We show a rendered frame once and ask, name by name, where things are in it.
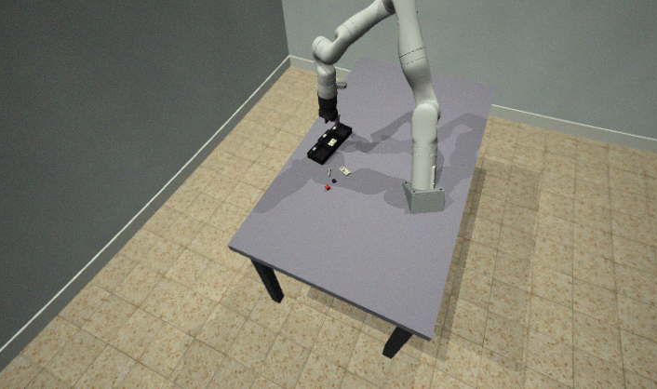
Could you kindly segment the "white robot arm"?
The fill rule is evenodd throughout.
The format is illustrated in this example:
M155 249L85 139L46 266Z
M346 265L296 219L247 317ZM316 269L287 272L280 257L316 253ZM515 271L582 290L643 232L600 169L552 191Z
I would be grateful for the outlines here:
M432 85L416 0L375 0L336 29L334 42L318 36L312 45L317 83L321 87L334 86L336 70L332 64L374 25L395 13L398 21L398 56L416 103L411 121L411 187L434 190L437 121L441 110Z

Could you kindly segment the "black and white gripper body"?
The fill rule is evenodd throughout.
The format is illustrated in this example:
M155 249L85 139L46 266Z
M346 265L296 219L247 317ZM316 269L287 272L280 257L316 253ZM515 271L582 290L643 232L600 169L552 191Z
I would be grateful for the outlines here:
M338 117L337 110L337 89L346 89L347 83L336 78L336 83L332 87L321 87L317 83L317 96L319 106L319 116L333 122ZM322 109L323 108L323 109ZM328 109L328 110L325 110Z

